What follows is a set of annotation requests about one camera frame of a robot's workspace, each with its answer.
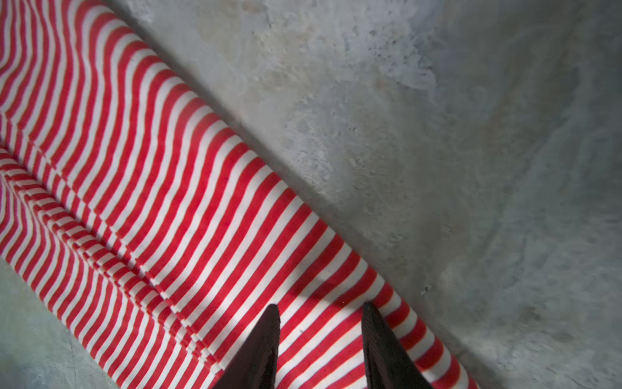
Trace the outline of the red white striped tank top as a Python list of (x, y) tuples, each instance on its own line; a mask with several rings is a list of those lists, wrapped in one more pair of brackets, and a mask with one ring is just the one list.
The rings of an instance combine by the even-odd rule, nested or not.
[(278, 388), (365, 388), (366, 302), (432, 387), (476, 387), (100, 1), (1, 4), (1, 256), (119, 387), (215, 387), (275, 305)]

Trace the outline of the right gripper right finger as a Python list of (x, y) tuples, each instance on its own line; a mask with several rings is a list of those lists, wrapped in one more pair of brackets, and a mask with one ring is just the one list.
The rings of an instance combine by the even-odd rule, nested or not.
[(371, 302), (362, 310), (364, 367), (371, 389), (432, 389)]

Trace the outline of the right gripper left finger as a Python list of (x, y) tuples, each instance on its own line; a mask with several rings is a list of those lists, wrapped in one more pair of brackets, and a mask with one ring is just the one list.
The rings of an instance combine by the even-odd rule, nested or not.
[(280, 344), (280, 312), (270, 304), (214, 388), (275, 388)]

